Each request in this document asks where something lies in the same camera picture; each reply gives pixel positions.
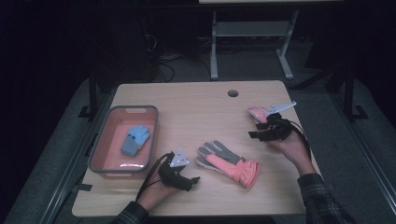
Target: pink glove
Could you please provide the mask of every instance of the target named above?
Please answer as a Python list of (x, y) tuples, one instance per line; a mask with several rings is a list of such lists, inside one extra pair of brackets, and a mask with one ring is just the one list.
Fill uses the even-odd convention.
[(264, 114), (264, 112), (267, 111), (267, 109), (263, 107), (251, 106), (247, 109), (247, 111), (259, 123), (267, 122), (267, 116)]
[(200, 147), (198, 152), (202, 156), (195, 159), (198, 165), (227, 175), (247, 189), (253, 187), (260, 171), (257, 161), (246, 161), (219, 141), (214, 141), (213, 146), (205, 143), (205, 147)]

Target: person's right hand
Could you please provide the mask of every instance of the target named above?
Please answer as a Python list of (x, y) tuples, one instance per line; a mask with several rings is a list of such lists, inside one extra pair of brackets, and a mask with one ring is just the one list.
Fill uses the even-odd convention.
[(291, 161), (297, 168), (300, 175), (314, 174), (316, 170), (309, 160), (303, 140), (292, 131), (285, 140), (274, 140), (266, 142), (269, 146), (280, 150), (286, 159)]

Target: blue object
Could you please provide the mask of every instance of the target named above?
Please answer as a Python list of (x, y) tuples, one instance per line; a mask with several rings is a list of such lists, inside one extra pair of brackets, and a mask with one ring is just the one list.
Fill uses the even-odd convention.
[(149, 138), (149, 129), (144, 125), (138, 125), (128, 131), (121, 153), (126, 156), (134, 157), (146, 140)]

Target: hand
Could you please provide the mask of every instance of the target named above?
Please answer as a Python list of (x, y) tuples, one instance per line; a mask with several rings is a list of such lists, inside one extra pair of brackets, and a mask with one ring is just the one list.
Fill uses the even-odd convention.
[(297, 132), (292, 131), (285, 140), (269, 141), (267, 144), (280, 150), (286, 159), (296, 166), (300, 175), (317, 172), (309, 160), (303, 141)]
[(140, 198), (136, 201), (137, 203), (142, 205), (147, 211), (160, 204), (168, 196), (180, 191), (179, 189), (165, 186), (160, 179), (161, 178), (158, 174), (157, 169), (148, 183), (150, 184), (156, 181), (158, 182), (148, 186), (143, 191), (142, 195), (140, 195)]

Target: glove cuff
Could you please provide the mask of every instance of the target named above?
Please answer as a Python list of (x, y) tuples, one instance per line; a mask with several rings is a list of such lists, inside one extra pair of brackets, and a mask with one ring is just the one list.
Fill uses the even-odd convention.
[(257, 161), (240, 160), (235, 166), (233, 180), (241, 183), (245, 188), (253, 188), (260, 172), (260, 164)]

